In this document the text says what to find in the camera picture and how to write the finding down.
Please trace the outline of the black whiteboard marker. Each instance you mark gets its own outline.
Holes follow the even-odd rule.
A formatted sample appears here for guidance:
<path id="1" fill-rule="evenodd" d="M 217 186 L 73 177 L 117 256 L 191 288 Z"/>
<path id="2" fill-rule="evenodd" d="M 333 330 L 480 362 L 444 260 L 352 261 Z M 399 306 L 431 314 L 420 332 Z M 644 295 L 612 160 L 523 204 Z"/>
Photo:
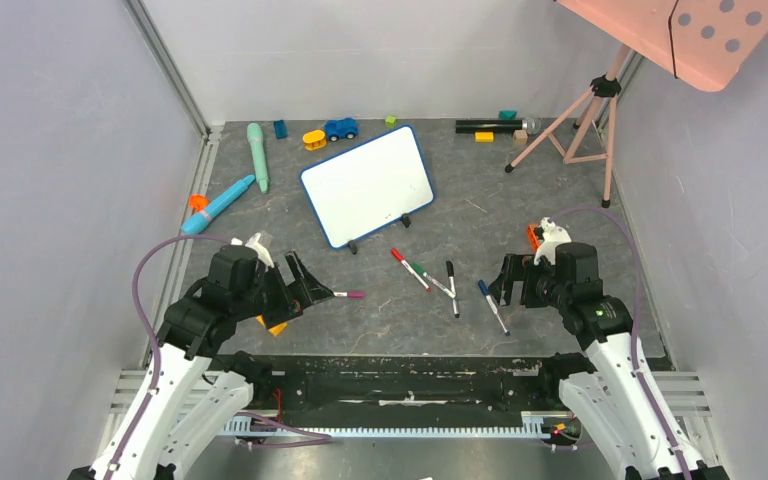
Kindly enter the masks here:
<path id="1" fill-rule="evenodd" d="M 456 283 L 455 283 L 455 269 L 454 264 L 452 261 L 447 260 L 445 262 L 446 269 L 447 269 L 447 276 L 448 276 L 448 283 L 449 283 L 449 289 L 454 294 L 454 297 L 452 298 L 452 308 L 453 313 L 456 318 L 460 317 L 460 307 L 457 300 L 457 290 L 456 290 Z"/>

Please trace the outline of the blue framed whiteboard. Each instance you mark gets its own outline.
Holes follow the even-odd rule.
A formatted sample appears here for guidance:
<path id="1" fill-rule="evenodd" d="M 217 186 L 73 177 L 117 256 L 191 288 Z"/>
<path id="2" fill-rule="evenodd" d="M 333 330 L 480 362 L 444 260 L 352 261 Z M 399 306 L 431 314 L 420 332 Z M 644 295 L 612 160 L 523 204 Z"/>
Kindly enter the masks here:
<path id="1" fill-rule="evenodd" d="M 429 168 L 411 125 L 310 165 L 299 180 L 332 249 L 397 223 L 435 200 Z"/>

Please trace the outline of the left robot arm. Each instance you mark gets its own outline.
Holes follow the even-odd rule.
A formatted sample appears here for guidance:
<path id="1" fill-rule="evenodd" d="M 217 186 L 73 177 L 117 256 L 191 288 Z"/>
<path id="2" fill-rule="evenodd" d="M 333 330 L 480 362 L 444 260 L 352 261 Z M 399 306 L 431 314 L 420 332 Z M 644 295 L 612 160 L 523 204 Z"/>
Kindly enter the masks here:
<path id="1" fill-rule="evenodd" d="M 274 394 L 269 363 L 239 351 L 223 362 L 208 393 L 182 411 L 193 387 L 216 362 L 238 323 L 261 319 L 275 327 L 334 298 L 295 252 L 284 281 L 261 237 L 231 240 L 196 281 L 150 329 L 151 365 L 125 418 L 101 455 L 73 469 L 72 479 L 183 479 L 221 428 L 247 406 L 262 407 Z"/>

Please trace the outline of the blue whiteboard marker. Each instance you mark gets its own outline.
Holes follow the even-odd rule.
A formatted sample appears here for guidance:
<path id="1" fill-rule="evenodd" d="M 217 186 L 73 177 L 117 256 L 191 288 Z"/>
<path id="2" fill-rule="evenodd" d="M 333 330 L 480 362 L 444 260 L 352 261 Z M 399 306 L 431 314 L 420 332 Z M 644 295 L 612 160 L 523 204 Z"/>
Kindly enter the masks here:
<path id="1" fill-rule="evenodd" d="M 499 307 L 497 306 L 493 296 L 491 295 L 489 287 L 487 286 L 487 284 L 485 283 L 485 281 L 483 279 L 479 279 L 477 281 L 477 285 L 478 285 L 478 288 L 480 289 L 482 295 L 484 296 L 484 298 L 485 298 L 485 300 L 486 300 L 486 302 L 487 302 L 491 312 L 493 313 L 494 317 L 496 318 L 496 320 L 500 324 L 504 335 L 505 336 L 510 336 L 511 332 L 510 332 L 508 326 L 505 324 L 505 322 L 504 322 L 504 320 L 503 320 L 503 318 L 502 318 L 502 316 L 501 316 L 501 314 L 499 312 Z"/>

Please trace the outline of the pink whiteboard marker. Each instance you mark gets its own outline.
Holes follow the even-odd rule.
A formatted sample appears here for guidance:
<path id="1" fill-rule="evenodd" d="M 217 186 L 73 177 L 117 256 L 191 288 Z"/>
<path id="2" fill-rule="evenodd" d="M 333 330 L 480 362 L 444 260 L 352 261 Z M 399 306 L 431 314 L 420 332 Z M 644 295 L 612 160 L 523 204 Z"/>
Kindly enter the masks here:
<path id="1" fill-rule="evenodd" d="M 364 299 L 366 295 L 362 291 L 334 291 L 333 296 L 337 298 Z"/>

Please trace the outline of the red whiteboard marker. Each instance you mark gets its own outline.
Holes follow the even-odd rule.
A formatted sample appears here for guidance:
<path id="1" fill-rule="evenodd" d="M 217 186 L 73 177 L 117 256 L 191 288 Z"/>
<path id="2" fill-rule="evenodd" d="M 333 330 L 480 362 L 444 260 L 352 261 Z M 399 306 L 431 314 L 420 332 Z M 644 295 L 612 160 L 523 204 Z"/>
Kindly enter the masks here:
<path id="1" fill-rule="evenodd" d="M 422 288 L 426 292 L 431 291 L 431 287 L 428 285 L 428 283 L 423 279 L 423 277 L 408 263 L 408 261 L 403 257 L 403 255 L 400 253 L 400 251 L 396 248 L 390 249 L 391 255 L 394 257 L 395 260 L 397 260 L 407 271 L 408 273 L 415 278 L 419 284 L 422 286 Z"/>

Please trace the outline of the green whiteboard marker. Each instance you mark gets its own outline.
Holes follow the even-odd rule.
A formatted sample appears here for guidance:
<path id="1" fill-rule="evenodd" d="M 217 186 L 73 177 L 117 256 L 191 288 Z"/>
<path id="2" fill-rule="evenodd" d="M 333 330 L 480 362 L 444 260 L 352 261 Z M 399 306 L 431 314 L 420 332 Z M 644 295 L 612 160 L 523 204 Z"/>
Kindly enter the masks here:
<path id="1" fill-rule="evenodd" d="M 443 285 L 439 280 L 437 280 L 432 275 L 430 275 L 420 265 L 418 265 L 416 263 L 412 263 L 411 266 L 427 282 L 429 282 L 430 284 L 434 285 L 437 289 L 439 289 L 440 291 L 445 293 L 449 298 L 456 299 L 456 293 L 453 290 L 451 290 L 449 287 L 446 287 L 445 285 Z"/>

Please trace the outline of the orange lego brick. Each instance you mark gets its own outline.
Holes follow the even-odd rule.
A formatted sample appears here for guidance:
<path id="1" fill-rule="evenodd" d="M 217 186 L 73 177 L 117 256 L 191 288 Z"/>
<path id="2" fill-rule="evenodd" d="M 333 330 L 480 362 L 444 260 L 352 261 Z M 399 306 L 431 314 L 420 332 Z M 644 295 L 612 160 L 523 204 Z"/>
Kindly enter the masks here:
<path id="1" fill-rule="evenodd" d="M 543 243 L 542 228 L 539 224 L 529 224 L 526 236 L 534 252 L 537 252 Z"/>

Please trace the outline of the yellow wedge block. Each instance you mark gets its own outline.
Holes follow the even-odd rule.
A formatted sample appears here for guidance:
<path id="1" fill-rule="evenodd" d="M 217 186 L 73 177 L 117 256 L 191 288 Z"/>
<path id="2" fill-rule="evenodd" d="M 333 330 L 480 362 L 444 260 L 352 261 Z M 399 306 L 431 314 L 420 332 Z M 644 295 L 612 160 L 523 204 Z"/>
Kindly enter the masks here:
<path id="1" fill-rule="evenodd" d="M 287 322 L 283 322 L 275 325 L 268 325 L 262 316 L 257 316 L 256 320 L 274 337 L 278 337 L 288 326 Z"/>

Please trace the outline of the tan wooden cube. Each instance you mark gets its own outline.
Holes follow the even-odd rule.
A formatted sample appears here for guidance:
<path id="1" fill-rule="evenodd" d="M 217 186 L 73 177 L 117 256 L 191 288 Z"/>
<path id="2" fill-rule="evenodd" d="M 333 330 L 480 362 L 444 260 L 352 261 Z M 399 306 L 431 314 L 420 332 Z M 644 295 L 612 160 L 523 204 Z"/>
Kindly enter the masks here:
<path id="1" fill-rule="evenodd" d="M 512 134 L 512 139 L 515 145 L 525 146 L 529 141 L 529 134 L 526 130 L 516 130 Z"/>

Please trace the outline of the orange toy piece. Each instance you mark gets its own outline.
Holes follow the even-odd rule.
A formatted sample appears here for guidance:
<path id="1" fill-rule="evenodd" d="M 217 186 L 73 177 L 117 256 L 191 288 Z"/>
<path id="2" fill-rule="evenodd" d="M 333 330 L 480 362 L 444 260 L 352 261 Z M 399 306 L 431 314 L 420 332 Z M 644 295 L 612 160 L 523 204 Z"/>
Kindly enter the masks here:
<path id="1" fill-rule="evenodd" d="M 193 212 L 204 210 L 209 205 L 209 200 L 204 195 L 194 194 L 188 199 L 188 205 Z"/>

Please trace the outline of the black cylinder flashlight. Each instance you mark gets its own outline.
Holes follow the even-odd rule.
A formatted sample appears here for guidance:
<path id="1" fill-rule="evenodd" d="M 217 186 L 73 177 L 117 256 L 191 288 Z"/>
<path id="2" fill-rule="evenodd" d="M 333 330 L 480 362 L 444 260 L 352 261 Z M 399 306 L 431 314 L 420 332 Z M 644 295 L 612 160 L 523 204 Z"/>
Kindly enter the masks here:
<path id="1" fill-rule="evenodd" d="M 539 133 L 542 120 L 535 117 L 516 119 L 458 119 L 455 121 L 456 134 L 476 132 L 511 133 L 524 130 L 527 134 Z"/>

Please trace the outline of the blue toy car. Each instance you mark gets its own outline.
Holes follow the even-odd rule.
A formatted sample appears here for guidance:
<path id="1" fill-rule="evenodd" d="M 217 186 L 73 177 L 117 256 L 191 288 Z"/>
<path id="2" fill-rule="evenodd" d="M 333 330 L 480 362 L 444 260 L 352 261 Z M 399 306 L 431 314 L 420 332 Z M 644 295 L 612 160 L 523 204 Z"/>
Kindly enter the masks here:
<path id="1" fill-rule="evenodd" d="M 324 132 L 328 142 L 337 142 L 341 139 L 356 138 L 359 134 L 359 128 L 355 119 L 347 117 L 326 121 Z"/>

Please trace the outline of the mint green toy tube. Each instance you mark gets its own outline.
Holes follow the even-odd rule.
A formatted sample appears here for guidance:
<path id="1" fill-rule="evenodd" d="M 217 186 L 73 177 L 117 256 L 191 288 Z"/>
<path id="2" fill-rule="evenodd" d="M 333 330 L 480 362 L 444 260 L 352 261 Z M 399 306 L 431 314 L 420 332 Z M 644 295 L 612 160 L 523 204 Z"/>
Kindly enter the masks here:
<path id="1" fill-rule="evenodd" d="M 258 123 L 249 123 L 246 129 L 247 140 L 251 149 L 255 181 L 262 193 L 269 191 L 269 175 L 264 148 L 264 133 Z"/>

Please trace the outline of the pink perforated panel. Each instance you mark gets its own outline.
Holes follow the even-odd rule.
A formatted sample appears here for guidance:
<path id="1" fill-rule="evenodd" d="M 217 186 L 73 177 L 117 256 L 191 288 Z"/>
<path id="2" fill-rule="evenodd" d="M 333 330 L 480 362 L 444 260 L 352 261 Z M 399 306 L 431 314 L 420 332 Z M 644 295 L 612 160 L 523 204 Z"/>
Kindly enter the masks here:
<path id="1" fill-rule="evenodd" d="M 703 92 L 719 92 L 768 34 L 768 0 L 560 0 Z"/>

